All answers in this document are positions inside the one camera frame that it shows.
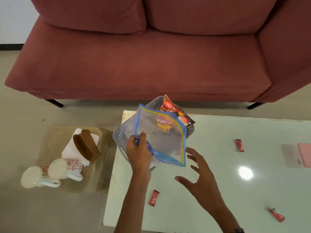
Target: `white table top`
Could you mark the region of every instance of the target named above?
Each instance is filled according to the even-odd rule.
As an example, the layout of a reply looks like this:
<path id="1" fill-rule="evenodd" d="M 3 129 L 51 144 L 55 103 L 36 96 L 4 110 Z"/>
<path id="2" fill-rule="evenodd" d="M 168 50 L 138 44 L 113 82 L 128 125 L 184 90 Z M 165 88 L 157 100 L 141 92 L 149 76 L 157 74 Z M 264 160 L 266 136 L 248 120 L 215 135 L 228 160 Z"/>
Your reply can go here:
<path id="1" fill-rule="evenodd" d="M 124 111 L 123 121 L 135 111 Z M 290 167 L 282 148 L 286 144 L 311 143 L 311 121 L 248 117 L 190 115 L 196 122 L 187 146 L 204 156 L 220 192 L 245 232 L 310 232 L 311 169 Z M 241 139 L 245 152 L 236 149 Z M 187 167 L 161 165 L 152 171 L 147 190 L 142 229 L 157 232 L 221 232 L 212 217 L 174 177 L 196 182 L 198 174 Z M 252 170 L 243 180 L 239 168 Z M 131 167 L 116 152 L 104 225 L 115 227 L 131 179 Z M 160 192 L 155 207 L 148 204 L 153 190 Z M 265 210 L 276 208 L 286 219 L 276 221 Z"/>

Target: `sofa seat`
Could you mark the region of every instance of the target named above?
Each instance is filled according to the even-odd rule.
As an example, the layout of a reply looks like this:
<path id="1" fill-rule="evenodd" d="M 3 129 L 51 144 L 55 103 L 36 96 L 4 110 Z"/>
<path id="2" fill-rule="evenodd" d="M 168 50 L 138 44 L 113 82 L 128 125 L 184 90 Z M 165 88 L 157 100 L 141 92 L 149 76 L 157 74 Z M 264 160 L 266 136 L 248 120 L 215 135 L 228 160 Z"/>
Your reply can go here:
<path id="1" fill-rule="evenodd" d="M 271 80 L 254 35 L 117 35 L 39 17 L 5 84 L 42 99 L 252 101 Z"/>

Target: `black metal leg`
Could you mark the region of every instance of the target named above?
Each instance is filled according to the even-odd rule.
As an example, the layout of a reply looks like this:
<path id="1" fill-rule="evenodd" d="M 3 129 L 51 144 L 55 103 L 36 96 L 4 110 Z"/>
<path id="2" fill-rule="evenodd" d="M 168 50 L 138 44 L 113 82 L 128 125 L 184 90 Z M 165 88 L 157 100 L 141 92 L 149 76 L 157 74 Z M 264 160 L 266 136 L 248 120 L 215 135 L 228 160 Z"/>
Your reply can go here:
<path id="1" fill-rule="evenodd" d="M 255 108 L 257 108 L 258 106 L 261 106 L 261 105 L 263 105 L 263 104 L 265 104 L 265 103 L 256 102 L 256 103 L 254 103 L 254 104 L 248 106 L 247 109 L 252 110 L 252 109 L 255 109 Z"/>
<path id="2" fill-rule="evenodd" d="M 59 108 L 63 108 L 63 104 L 61 104 L 61 103 L 59 103 L 58 101 L 56 101 L 56 100 L 52 100 L 52 99 L 45 99 L 46 101 L 48 101 L 48 102 L 50 102 L 50 103 L 52 103 L 53 105 L 56 105 L 57 107 L 59 107 Z"/>

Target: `sofa armrest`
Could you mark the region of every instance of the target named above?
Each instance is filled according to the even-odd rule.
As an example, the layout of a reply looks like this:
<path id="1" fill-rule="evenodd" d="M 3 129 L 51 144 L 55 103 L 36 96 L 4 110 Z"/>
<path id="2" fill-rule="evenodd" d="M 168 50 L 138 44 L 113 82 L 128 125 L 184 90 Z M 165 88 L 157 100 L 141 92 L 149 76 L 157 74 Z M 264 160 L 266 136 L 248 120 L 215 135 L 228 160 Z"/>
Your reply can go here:
<path id="1" fill-rule="evenodd" d="M 311 0 L 287 0 L 259 33 L 272 86 L 253 102 L 275 102 L 311 83 Z"/>

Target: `plastic bag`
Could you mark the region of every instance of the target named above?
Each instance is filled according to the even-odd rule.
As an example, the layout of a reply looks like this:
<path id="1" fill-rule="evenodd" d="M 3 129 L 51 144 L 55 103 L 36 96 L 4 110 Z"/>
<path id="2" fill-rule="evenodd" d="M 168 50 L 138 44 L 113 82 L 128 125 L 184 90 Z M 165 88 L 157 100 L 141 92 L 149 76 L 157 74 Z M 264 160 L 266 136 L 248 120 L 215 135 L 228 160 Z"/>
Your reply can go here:
<path id="1" fill-rule="evenodd" d="M 169 129 L 165 126 L 163 129 L 163 122 L 170 124 Z M 125 134 L 127 138 L 134 134 L 139 143 L 139 135 L 142 131 L 146 133 L 148 149 L 153 153 L 151 161 L 153 166 L 158 166 L 160 163 L 186 166 L 187 128 L 175 113 L 149 109 L 140 104 Z"/>

